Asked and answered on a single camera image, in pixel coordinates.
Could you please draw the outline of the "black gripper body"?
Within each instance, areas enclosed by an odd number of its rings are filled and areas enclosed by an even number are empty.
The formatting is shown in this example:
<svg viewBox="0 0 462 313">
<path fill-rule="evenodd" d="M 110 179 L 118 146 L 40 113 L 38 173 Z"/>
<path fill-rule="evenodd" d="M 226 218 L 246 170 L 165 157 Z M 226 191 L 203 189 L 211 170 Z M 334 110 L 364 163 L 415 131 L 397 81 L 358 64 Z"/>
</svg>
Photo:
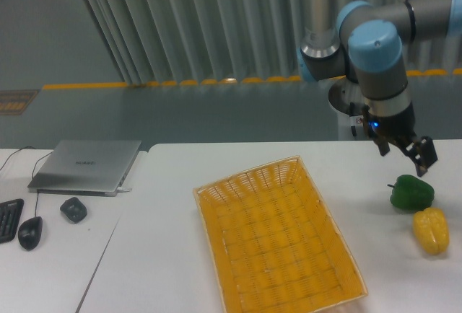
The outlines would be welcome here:
<svg viewBox="0 0 462 313">
<path fill-rule="evenodd" d="M 368 139 L 375 143 L 376 138 L 385 138 L 389 144 L 393 144 L 401 151 L 413 138 L 417 138 L 414 132 L 415 115 L 413 104 L 398 114 L 392 116 L 377 116 L 370 112 L 369 106 L 362 108 L 363 128 Z"/>
</svg>

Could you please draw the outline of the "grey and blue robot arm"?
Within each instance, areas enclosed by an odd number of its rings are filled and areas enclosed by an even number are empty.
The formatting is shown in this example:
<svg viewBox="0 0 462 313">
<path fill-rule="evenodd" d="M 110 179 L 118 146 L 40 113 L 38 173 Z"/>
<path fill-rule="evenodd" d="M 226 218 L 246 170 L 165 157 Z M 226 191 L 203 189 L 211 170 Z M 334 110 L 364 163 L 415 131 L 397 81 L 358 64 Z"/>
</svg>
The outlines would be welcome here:
<svg viewBox="0 0 462 313">
<path fill-rule="evenodd" d="M 375 7 L 352 1 L 335 13 L 331 0 L 310 0 L 300 55 L 311 79 L 345 75 L 362 94 L 366 137 L 381 155 L 392 146 L 419 176 L 437 161 L 433 141 L 415 134 L 403 47 L 461 34 L 461 0 L 397 0 Z"/>
</svg>

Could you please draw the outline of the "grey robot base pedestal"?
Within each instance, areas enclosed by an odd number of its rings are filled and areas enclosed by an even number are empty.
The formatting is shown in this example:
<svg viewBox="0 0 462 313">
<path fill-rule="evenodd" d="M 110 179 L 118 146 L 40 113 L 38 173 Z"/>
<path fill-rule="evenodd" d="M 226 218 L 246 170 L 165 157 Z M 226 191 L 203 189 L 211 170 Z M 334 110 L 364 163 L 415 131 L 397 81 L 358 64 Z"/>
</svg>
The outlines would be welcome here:
<svg viewBox="0 0 462 313">
<path fill-rule="evenodd" d="M 339 140 L 367 140 L 362 124 L 364 97 L 359 85 L 346 77 L 337 79 L 328 91 L 328 101 L 336 113 Z"/>
</svg>

